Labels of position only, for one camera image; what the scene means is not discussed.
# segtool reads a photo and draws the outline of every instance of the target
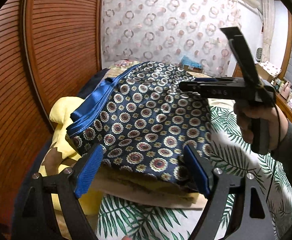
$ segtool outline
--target black metal frame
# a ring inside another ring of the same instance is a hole
[[[250,173],[245,177],[225,174],[218,168],[214,169],[210,161],[200,157],[192,146],[185,148],[185,163],[189,170],[194,171],[196,185],[208,185],[208,202],[189,240],[215,238],[228,194],[235,194],[235,202],[222,239],[275,239],[271,215],[254,176]],[[51,194],[58,194],[73,240],[98,239],[74,194],[77,177],[93,154],[94,150],[90,150],[73,168],[65,168],[58,175],[42,177],[40,173],[33,174],[23,210],[15,217],[15,239],[64,239],[54,214]]]

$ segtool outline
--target yellow plush toy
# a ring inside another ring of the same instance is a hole
[[[78,97],[60,98],[52,107],[49,118],[52,122],[58,123],[52,137],[52,144],[40,166],[39,172],[42,176],[55,175],[64,168],[73,166],[81,158],[79,154],[65,140],[66,128],[73,123],[70,114],[82,103],[83,99]],[[79,199],[79,203],[85,215],[96,215],[103,193],[89,188],[88,192]],[[54,209],[61,211],[57,194],[52,194]]]

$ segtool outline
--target brown fabric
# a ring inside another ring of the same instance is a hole
[[[193,198],[190,196],[184,197],[163,193],[159,191],[152,191],[141,187],[130,181],[119,181],[114,179],[105,166],[100,166],[91,183],[91,187],[95,190],[110,194],[119,198],[126,199],[135,203],[149,206],[158,206],[165,208],[184,208],[184,209],[202,209],[205,207],[207,199],[201,194],[198,194],[196,203],[193,203]]]
[[[41,166],[44,166],[46,169],[47,176],[58,174],[58,167],[63,161],[63,155],[55,147],[56,143],[53,143],[49,151],[47,152],[44,161]]]
[[[77,162],[76,160],[67,157],[63,160],[61,164],[69,166],[69,167],[73,167],[76,164],[76,162]]]

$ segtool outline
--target blue clamp pad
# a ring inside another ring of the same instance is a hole
[[[93,146],[84,154],[74,165],[75,187],[74,193],[76,198],[80,198],[88,192],[88,189],[97,173],[104,152],[100,144]]]
[[[192,174],[198,192],[208,198],[214,185],[213,167],[208,159],[200,157],[193,146],[184,147],[184,161]]]

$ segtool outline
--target wooden louvered panel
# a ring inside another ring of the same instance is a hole
[[[0,10],[0,223],[10,223],[14,197],[50,133],[25,74],[20,0]]]
[[[100,68],[98,0],[34,0],[33,49],[49,104],[74,96]]]

